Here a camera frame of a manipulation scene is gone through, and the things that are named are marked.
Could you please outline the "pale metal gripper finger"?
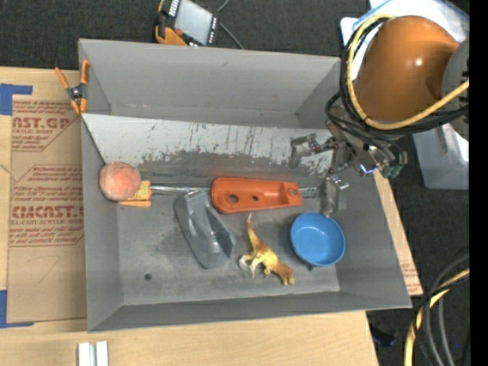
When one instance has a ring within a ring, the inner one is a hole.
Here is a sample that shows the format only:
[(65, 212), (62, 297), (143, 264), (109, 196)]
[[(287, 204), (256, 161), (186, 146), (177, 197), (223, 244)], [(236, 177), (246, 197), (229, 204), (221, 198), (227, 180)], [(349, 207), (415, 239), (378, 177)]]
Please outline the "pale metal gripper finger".
[(331, 216), (347, 207), (349, 183), (337, 175), (326, 177), (321, 186), (320, 213)]
[(324, 143), (319, 143), (316, 137), (315, 133), (311, 133), (291, 140), (290, 168), (298, 167), (303, 157), (336, 150), (336, 142), (333, 138), (329, 138)]

